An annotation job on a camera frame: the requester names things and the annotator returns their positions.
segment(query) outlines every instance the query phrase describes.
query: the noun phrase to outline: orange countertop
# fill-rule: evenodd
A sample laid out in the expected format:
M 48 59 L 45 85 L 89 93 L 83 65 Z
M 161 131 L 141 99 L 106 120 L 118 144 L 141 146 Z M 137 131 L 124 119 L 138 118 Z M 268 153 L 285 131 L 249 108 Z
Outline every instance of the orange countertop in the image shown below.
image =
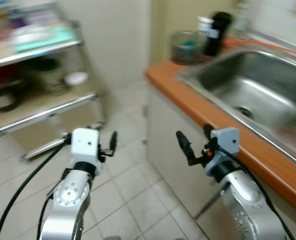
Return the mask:
M 296 164 L 241 123 L 175 79 L 186 66 L 164 61 L 146 70 L 149 81 L 200 126 L 240 130 L 238 157 L 257 176 L 296 208 Z

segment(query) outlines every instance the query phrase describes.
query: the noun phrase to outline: sink basin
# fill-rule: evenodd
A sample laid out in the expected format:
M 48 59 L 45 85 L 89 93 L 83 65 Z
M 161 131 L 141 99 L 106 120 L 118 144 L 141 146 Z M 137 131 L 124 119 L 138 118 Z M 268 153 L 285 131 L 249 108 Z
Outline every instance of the sink basin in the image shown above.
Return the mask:
M 296 162 L 296 60 L 248 45 L 177 78 Z

